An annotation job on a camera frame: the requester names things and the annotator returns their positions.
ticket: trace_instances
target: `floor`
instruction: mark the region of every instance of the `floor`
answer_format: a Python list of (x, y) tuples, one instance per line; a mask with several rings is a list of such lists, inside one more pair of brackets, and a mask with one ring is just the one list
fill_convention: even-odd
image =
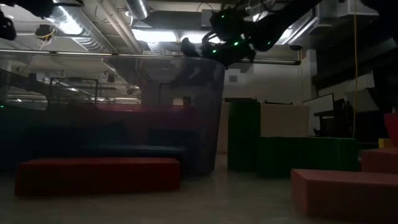
[(13, 196), (13, 178), (0, 177), (0, 223), (338, 223), (297, 213), (289, 180), (228, 172), (219, 155), (210, 177), (184, 180), (176, 192), (47, 199)]

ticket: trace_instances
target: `white wall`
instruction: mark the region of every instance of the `white wall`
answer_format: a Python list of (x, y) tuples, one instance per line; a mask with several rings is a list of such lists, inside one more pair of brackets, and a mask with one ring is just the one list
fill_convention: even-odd
[[(229, 76), (238, 82), (230, 83)], [(246, 73), (229, 69), (225, 74), (223, 98), (257, 98), (276, 103), (301, 105), (302, 82), (300, 66), (254, 64)]]
[[(373, 87), (374, 87), (373, 72), (358, 77), (358, 90), (363, 90), (365, 88), (373, 88)], [(351, 91), (355, 91), (355, 80), (347, 80), (337, 85), (324, 88), (322, 90), (319, 90), (318, 93), (320, 96), (327, 95), (329, 93), (334, 93), (335, 100), (339, 100), (344, 98), (345, 93)]]
[(302, 59), (302, 81), (303, 81), (303, 101), (318, 97), (315, 86), (312, 85), (312, 77), (317, 74), (317, 52), (307, 50), (306, 57)]

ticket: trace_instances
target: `ceiling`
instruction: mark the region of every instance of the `ceiling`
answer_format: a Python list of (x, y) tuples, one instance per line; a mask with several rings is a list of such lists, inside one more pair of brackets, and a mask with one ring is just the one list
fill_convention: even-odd
[[(94, 32), (98, 31), (98, 36), (103, 39), (106, 44), (109, 44), (115, 52), (120, 54), (132, 54), (132, 47), (123, 39), (118, 29), (121, 26), (131, 30), (131, 18), (129, 17), (126, 7), (126, 0), (112, 0), (109, 1), (112, 4), (112, 8), (117, 12), (121, 18), (123, 24), (118, 24), (119, 27), (115, 27), (106, 18), (104, 11), (98, 7), (96, 0), (86, 0), (85, 6), (80, 9), (83, 13), (83, 19), (87, 19), (89, 30)], [(223, 0), (207, 0), (203, 3), (201, 0), (158, 0), (148, 1), (150, 7), (149, 16), (142, 20), (134, 23), (134, 29), (146, 30), (172, 30), (175, 32), (179, 39), (182, 38), (187, 32), (196, 32), (205, 34), (210, 29), (209, 27), (203, 26), (203, 17), (212, 10), (220, 10), (224, 3)], [(277, 0), (274, 9), (281, 9), (289, 0)], [(257, 13), (256, 9), (257, 2), (253, 1), (251, 13)], [(335, 12), (336, 9), (326, 5), (330, 12)], [(56, 29), (55, 37), (51, 40), (51, 43), (44, 44), (41, 40), (36, 38), (34, 32), (41, 24), (53, 25), (48, 20), (35, 17), (29, 11), (16, 6), (8, 7), (1, 6), (4, 14), (14, 21), (18, 37), (15, 41), (0, 40), (0, 49), (17, 49), (17, 50), (46, 50), (54, 52), (87, 52), (80, 44), (78, 44), (73, 38), (76, 36), (68, 35), (63, 33), (60, 29)], [(336, 19), (324, 19), (323, 12), (319, 7), (314, 9), (312, 12), (308, 12), (297, 22), (292, 24), (289, 28), (289, 32), (284, 35), (278, 45), (273, 47), (268, 52), (259, 52), (257, 58), (268, 58), (273, 60), (297, 60), (298, 55), (296, 51), (290, 49), (290, 45), (302, 45), (305, 49), (314, 48), (316, 49), (320, 45), (325, 43), (325, 39), (338, 40), (344, 38), (343, 32), (338, 32), (339, 27), (347, 27), (348, 22), (352, 21), (352, 17), (344, 16)], [(308, 29), (304, 30), (301, 35), (294, 41), (288, 42), (292, 37), (297, 34), (300, 30), (308, 24), (314, 17), (317, 18), (317, 22), (309, 24)], [(371, 18), (361, 18), (360, 22), (366, 24)], [(138, 41), (139, 48), (144, 50), (145, 54), (151, 54), (148, 45), (145, 41)], [(161, 42), (161, 46), (166, 50), (168, 54), (180, 54), (180, 43), (177, 42)], [(131, 72), (143, 76), (137, 68), (139, 65), (134, 64)], [(161, 68), (175, 68), (171, 62), (159, 65)], [(85, 78), (99, 78), (103, 82), (104, 86), (111, 85), (106, 80), (102, 80), (101, 76), (104, 72), (115, 73), (106, 63), (98, 58), (64, 58), (57, 57), (41, 57), (41, 56), (18, 56), (14, 60), (14, 69), (21, 69), (25, 67), (24, 74), (27, 75), (29, 71), (33, 72), (56, 72), (61, 70), (69, 71), (69, 74), (79, 75)], [(121, 95), (126, 94), (126, 88), (129, 85), (137, 84), (131, 83), (131, 80), (126, 78), (124, 72), (116, 72), (116, 82), (112, 84), (115, 86)]]

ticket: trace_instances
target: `green cube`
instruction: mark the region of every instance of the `green cube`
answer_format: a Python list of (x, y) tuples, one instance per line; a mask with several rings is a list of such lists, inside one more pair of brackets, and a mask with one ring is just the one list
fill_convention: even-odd
[(256, 171), (256, 142), (260, 136), (260, 103), (229, 103), (228, 169)]
[(291, 169), (358, 170), (354, 139), (281, 138), (257, 140), (257, 170), (262, 177), (288, 177)]

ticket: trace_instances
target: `red bench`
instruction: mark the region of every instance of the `red bench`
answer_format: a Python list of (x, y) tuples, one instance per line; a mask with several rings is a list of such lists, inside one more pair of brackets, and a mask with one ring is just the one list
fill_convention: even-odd
[(363, 172), (398, 174), (398, 149), (363, 151), (361, 166)]
[(151, 192), (179, 187), (180, 164), (175, 159), (38, 159), (20, 165), (15, 195)]
[(311, 217), (377, 224), (398, 223), (398, 175), (292, 170), (297, 208)]

